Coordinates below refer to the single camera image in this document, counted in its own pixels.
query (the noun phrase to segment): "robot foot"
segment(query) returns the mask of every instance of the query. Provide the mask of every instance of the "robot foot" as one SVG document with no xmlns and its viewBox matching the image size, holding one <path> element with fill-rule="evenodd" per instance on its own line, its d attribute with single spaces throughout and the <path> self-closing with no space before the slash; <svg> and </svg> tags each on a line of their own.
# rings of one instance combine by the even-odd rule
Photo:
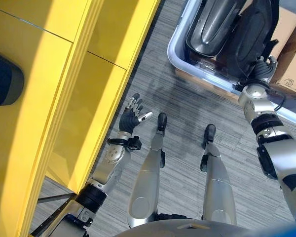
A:
<svg viewBox="0 0 296 237">
<path fill-rule="evenodd" d="M 207 125 L 205 132 L 204 132 L 204 140 L 202 143 L 202 148 L 205 149 L 206 144 L 208 144 L 209 142 L 213 142 L 214 141 L 214 136 L 216 133 L 216 127 L 213 124 L 209 124 Z"/>
</svg>

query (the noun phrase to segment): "metal bar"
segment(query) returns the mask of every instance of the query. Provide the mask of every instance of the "metal bar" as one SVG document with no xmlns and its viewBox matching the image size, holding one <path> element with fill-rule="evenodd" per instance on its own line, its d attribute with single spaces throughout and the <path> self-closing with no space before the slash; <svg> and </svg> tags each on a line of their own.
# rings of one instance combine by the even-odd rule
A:
<svg viewBox="0 0 296 237">
<path fill-rule="evenodd" d="M 55 218 L 62 212 L 62 210 L 67 206 L 68 202 L 75 197 L 75 194 L 66 194 L 71 195 L 70 198 L 64 202 L 56 211 L 54 211 L 53 214 L 51 214 L 40 226 L 38 226 L 30 236 L 38 237 L 40 236 L 48 227 L 49 225 L 55 220 Z"/>
<path fill-rule="evenodd" d="M 39 204 L 39 203 L 44 203 L 49 201 L 57 201 L 61 199 L 71 198 L 74 195 L 75 193 L 70 193 L 70 194 L 61 194 L 61 195 L 50 196 L 50 197 L 42 197 L 37 200 L 37 203 Z"/>
</svg>

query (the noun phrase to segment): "robot finger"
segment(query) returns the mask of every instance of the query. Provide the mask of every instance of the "robot finger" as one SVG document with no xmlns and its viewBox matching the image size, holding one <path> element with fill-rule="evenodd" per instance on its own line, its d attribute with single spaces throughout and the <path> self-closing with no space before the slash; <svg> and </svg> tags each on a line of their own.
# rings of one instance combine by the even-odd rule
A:
<svg viewBox="0 0 296 237">
<path fill-rule="evenodd" d="M 138 121 L 139 122 L 145 121 L 146 119 L 150 118 L 152 115 L 153 115 L 153 112 L 147 112 L 147 113 L 145 113 L 143 115 L 140 115 L 138 117 Z"/>
</svg>

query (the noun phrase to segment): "gray carpet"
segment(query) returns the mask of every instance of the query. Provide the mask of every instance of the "gray carpet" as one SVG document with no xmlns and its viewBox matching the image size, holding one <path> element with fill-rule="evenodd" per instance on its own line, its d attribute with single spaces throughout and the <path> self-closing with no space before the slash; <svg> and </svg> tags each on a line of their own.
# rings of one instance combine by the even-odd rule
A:
<svg viewBox="0 0 296 237">
<path fill-rule="evenodd" d="M 166 0 L 159 7 L 154 19 L 154 28 L 142 50 L 141 60 L 136 66 L 124 93 L 115 119 L 107 137 L 114 137 L 118 130 L 118 119 L 125 98 L 135 92 L 144 100 L 144 111 L 153 111 L 154 116 L 138 126 L 134 135 L 143 143 L 140 151 L 132 153 L 114 191 L 101 207 L 88 232 L 91 237 L 109 237 L 128 229 L 126 213 L 128 200 L 135 178 L 148 153 L 159 112 L 168 116 L 164 138 L 166 165 L 160 172 L 160 195 L 158 211 L 176 213 L 189 218 L 202 215 L 206 174 L 199 170 L 203 150 L 200 147 L 207 124 L 217 127 L 216 146 L 233 184 L 238 225 L 260 229 L 292 221 L 276 181 L 267 179 L 260 168 L 256 155 L 255 135 L 244 119 L 238 105 L 208 92 L 200 86 L 178 79 L 167 58 L 167 44 L 176 26 L 184 0 Z M 284 121 L 295 134 L 296 126 Z M 105 155 L 104 144 L 100 155 Z M 41 197 L 68 192 L 46 178 Z M 31 230 L 37 227 L 61 201 L 39 204 Z"/>
</svg>

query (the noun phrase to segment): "silver robot leg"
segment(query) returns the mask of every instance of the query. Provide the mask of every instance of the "silver robot leg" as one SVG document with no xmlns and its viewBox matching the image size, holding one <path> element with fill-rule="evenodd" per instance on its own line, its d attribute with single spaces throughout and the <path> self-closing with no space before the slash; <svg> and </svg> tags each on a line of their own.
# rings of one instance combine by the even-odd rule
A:
<svg viewBox="0 0 296 237">
<path fill-rule="evenodd" d="M 200 168 L 207 172 L 203 219 L 236 225 L 232 187 L 221 154 L 213 143 L 215 132 L 215 126 L 208 125 L 203 143 L 205 153 Z"/>
<path fill-rule="evenodd" d="M 127 222 L 131 228 L 154 221 L 157 215 L 159 173 L 165 162 L 162 145 L 166 119 L 165 114 L 159 114 L 157 132 L 130 197 Z"/>
</svg>

